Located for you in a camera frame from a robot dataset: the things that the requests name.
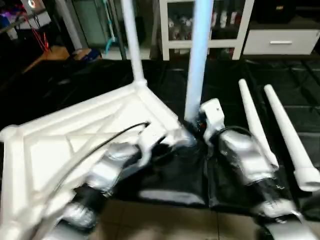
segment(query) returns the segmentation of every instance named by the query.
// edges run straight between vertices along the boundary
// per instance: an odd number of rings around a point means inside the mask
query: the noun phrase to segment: white drawer
[[[250,30],[245,55],[309,55],[320,30]]]

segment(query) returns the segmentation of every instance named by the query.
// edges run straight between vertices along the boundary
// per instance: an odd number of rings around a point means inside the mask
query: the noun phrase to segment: floor tile
[[[190,229],[157,231],[152,228],[120,227],[116,240],[218,240],[218,236],[205,235]]]
[[[187,231],[207,238],[218,237],[217,214],[208,209],[131,202],[124,208],[121,225],[171,235]]]
[[[251,217],[218,213],[220,240],[256,240],[255,224]]]
[[[123,214],[125,203],[119,200],[108,200],[100,216],[104,223],[118,224]]]
[[[313,233],[320,239],[320,222],[308,221],[309,227],[312,229]]]
[[[116,240],[118,228],[119,226],[117,225],[100,222],[90,235],[90,240]]]

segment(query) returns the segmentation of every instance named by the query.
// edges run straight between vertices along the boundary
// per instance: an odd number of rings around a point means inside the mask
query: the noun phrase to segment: white plastic rod
[[[239,87],[240,87],[242,102],[243,102],[245,116],[248,122],[249,130],[251,133],[253,133],[256,136],[261,146],[264,148],[264,152],[266,154],[266,157],[269,159],[270,163],[273,165],[274,168],[278,169],[279,164],[278,164],[277,158],[269,147],[264,129],[261,125],[256,107],[251,97],[246,80],[241,79],[239,81]]]
[[[140,58],[140,50],[137,36],[136,21],[134,17],[134,8],[132,5],[132,0],[121,0],[124,26],[126,39],[128,41],[130,59],[133,71],[133,82],[139,84],[146,84],[147,81],[144,77],[144,72],[142,70],[142,63]]]
[[[320,190],[320,172],[313,166],[275,90],[268,84],[264,87],[264,91],[290,153],[295,168],[294,176],[299,188],[306,192]]]
[[[83,46],[81,43],[81,39],[78,35],[77,28],[68,8],[67,2],[65,0],[57,0],[56,4],[58,10],[60,10],[59,13],[62,15],[66,30],[69,33],[74,49],[77,50],[84,48],[85,46]]]
[[[213,0],[194,1],[192,46],[184,109],[184,119],[193,124],[200,109],[213,4]]]

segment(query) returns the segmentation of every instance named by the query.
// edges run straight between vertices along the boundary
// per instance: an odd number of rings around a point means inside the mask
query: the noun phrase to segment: black fabric
[[[307,62],[311,69],[318,62]],[[148,87],[179,119],[184,117],[188,60],[142,61]],[[319,77],[319,71],[312,71]],[[263,92],[272,84],[316,167],[319,160],[319,84],[301,62],[247,62],[208,60],[202,102],[218,98],[226,126],[247,128],[238,81],[245,78],[260,116],[271,150],[276,154],[281,185],[303,213],[320,221],[318,199],[297,188],[293,166],[278,125]],[[132,82],[129,61],[101,60],[82,65],[43,61],[10,84],[0,88],[0,128],[22,124],[59,109],[112,91]],[[180,148],[124,180],[116,197],[217,211],[250,214],[253,202],[226,161],[208,158],[206,145]]]
[[[263,91],[271,84],[283,104],[313,165],[320,170],[320,85],[318,84],[318,62],[250,62],[247,69],[257,93],[257,103],[267,115],[268,139],[278,160],[285,167],[290,191],[297,206],[311,220],[320,221],[320,196],[301,191],[294,176],[292,160]]]

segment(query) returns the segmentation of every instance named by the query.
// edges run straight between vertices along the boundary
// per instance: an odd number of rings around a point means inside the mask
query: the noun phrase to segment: black cable
[[[37,27],[38,27],[38,30],[40,31],[41,25],[40,25],[40,22],[39,22],[39,17],[38,17],[38,15],[35,15],[35,16],[33,17],[33,20],[35,21],[35,23],[36,23],[36,25],[37,25]]]
[[[55,186],[54,190],[49,194],[49,196],[47,197],[47,200],[44,203],[44,209],[42,210],[42,212],[40,213],[40,221],[39,224],[37,225],[36,229],[33,231],[33,233],[31,234],[31,237],[29,238],[30,240],[32,240],[37,233],[39,232],[41,226],[43,225],[44,221],[45,221],[45,214],[49,208],[49,205],[52,201],[52,199],[56,196],[57,192],[61,189],[61,187],[63,186],[64,182],[66,181],[66,179],[70,176],[71,173],[73,173],[73,171],[80,165],[82,164],[88,157],[90,157],[93,153],[95,153],[97,150],[99,150],[100,148],[102,148],[103,146],[107,145],[108,143],[110,143],[112,140],[114,140],[115,138],[119,137],[120,135],[122,135],[123,133],[136,128],[138,126],[142,126],[144,125],[144,127],[147,127],[150,123],[149,122],[140,122],[137,123],[135,125],[129,126],[126,129],[118,132],[117,134],[115,134],[114,136],[110,137],[109,139],[105,140],[104,142],[100,143],[98,146],[94,147],[91,151],[89,151],[86,155],[84,155],[76,164],[74,164],[74,166],[60,179],[60,181],[58,182],[58,184]]]
[[[258,147],[260,148],[263,156],[265,157],[265,159],[267,159],[269,161],[269,163],[271,164],[270,159],[267,157],[267,153],[266,153],[266,149],[264,148],[264,146],[261,144],[260,140],[257,138],[256,135],[254,135],[251,131],[249,131],[248,129],[242,127],[242,126],[226,126],[224,128],[222,128],[221,130],[219,130],[218,132],[216,132],[213,136],[212,139],[216,139],[218,136],[220,136],[223,132],[225,132],[226,130],[236,130],[238,132],[244,132],[247,135],[249,135],[251,138],[253,138],[253,140],[256,142],[256,144],[258,145]]]

